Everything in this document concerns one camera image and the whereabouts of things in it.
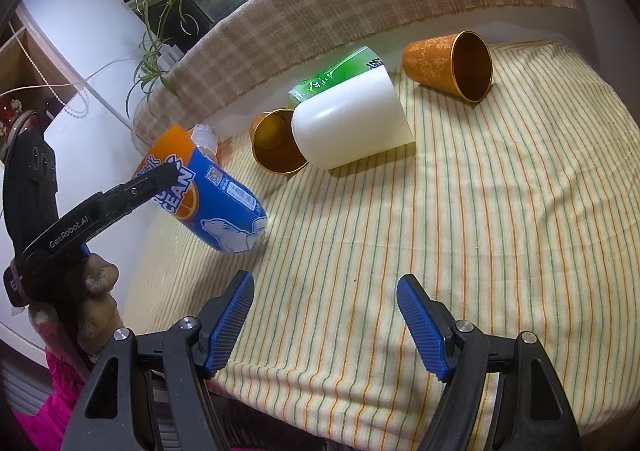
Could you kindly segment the left hand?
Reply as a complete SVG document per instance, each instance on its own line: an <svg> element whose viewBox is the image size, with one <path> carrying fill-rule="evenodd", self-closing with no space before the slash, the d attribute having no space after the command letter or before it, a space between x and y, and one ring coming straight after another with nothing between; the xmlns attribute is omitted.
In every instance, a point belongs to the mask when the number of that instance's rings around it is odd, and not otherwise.
<svg viewBox="0 0 640 451"><path fill-rule="evenodd" d="M79 350L95 355L122 327L112 289L119 277L118 269L101 256L90 253L65 278L64 291L77 309L77 334L70 336L58 321L55 309L47 304L31 304L28 318L50 353L72 363L80 359Z"/></svg>

